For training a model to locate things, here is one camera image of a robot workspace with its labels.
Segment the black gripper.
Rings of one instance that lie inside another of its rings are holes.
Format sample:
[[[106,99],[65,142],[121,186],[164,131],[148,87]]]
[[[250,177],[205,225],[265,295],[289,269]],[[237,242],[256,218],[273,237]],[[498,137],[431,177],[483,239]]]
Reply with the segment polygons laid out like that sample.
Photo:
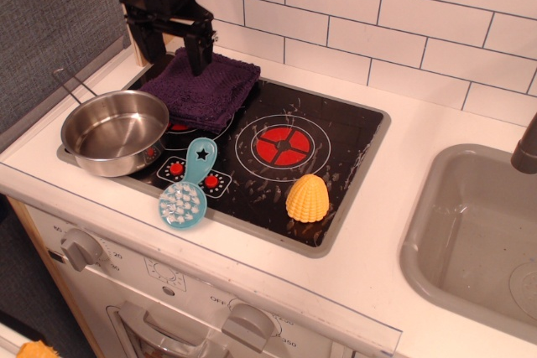
[[[165,54],[166,34],[184,40],[194,76],[212,62],[215,34],[213,14],[197,0],[120,0],[125,19],[142,56],[158,62]]]

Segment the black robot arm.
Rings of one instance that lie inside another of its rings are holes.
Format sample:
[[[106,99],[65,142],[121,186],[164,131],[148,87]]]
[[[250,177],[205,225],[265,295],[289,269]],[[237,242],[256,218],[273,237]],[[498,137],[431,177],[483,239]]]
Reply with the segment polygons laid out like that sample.
[[[181,37],[192,74],[212,62],[213,14],[196,0],[120,0],[126,22],[142,56],[150,63],[165,54],[164,34]]]

